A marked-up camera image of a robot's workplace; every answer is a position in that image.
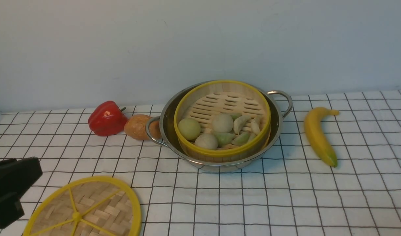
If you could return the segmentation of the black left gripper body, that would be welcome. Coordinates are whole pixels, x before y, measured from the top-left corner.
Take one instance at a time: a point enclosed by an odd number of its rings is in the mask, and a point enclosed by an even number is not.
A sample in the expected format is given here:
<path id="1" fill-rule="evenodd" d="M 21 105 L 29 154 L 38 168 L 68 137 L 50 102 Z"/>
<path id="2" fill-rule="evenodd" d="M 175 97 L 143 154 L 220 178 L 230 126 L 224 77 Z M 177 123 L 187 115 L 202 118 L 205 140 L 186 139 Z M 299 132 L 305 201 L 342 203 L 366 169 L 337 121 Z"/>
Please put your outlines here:
<path id="1" fill-rule="evenodd" d="M 0 160 L 0 229 L 22 216 L 22 196 L 42 176 L 37 157 Z"/>

